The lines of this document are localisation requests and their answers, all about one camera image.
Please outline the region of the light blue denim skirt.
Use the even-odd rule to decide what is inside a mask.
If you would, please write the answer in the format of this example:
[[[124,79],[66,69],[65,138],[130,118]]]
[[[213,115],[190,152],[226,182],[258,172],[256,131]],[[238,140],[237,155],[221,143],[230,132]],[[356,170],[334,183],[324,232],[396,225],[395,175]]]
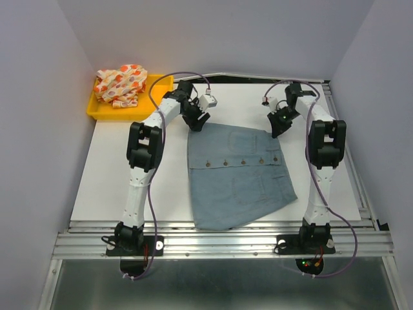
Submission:
[[[189,132],[187,167],[198,229],[242,226],[297,200],[279,140],[264,130],[209,123]]]

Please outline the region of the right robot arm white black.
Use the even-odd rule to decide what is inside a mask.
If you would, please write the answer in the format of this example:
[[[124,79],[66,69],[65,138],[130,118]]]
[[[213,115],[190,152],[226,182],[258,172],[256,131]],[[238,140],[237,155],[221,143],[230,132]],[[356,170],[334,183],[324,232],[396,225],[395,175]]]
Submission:
[[[347,124],[336,120],[318,105],[320,92],[312,85],[290,79],[285,87],[284,107],[267,94],[262,104],[268,106],[271,135],[285,133],[301,116],[305,121],[305,159],[310,171],[308,205],[301,227],[296,234],[282,234],[277,239],[275,253],[280,255],[333,254],[328,199],[333,175],[344,158]]]

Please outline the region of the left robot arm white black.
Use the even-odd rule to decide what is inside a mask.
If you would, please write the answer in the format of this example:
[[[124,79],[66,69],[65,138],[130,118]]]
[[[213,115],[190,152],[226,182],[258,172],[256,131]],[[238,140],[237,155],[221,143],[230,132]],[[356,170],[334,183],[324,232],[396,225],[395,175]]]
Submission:
[[[181,116],[190,130],[199,132],[209,119],[207,109],[217,105],[208,87],[191,98],[195,90],[189,81],[180,81],[155,105],[155,111],[142,122],[133,122],[128,134],[126,158],[130,167],[128,196],[122,219],[109,238],[108,256],[140,256],[152,237],[144,237],[145,203],[152,179],[159,168],[165,147],[166,127]]]

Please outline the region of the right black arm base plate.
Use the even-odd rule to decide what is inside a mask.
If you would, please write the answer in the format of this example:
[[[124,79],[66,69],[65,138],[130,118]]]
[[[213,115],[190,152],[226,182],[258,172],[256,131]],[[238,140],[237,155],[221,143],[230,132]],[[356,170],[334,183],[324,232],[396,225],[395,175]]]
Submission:
[[[274,252],[280,255],[335,254],[334,246],[328,247],[324,240],[304,240],[298,234],[280,234]]]

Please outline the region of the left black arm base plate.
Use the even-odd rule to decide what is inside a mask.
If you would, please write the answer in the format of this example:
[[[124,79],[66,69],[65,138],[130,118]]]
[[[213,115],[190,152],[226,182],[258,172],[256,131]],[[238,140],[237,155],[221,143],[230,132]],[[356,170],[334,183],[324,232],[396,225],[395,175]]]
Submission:
[[[144,235],[143,241],[137,244],[116,242],[115,236],[102,236],[101,241],[106,244],[106,256],[163,256],[164,238],[158,235]]]

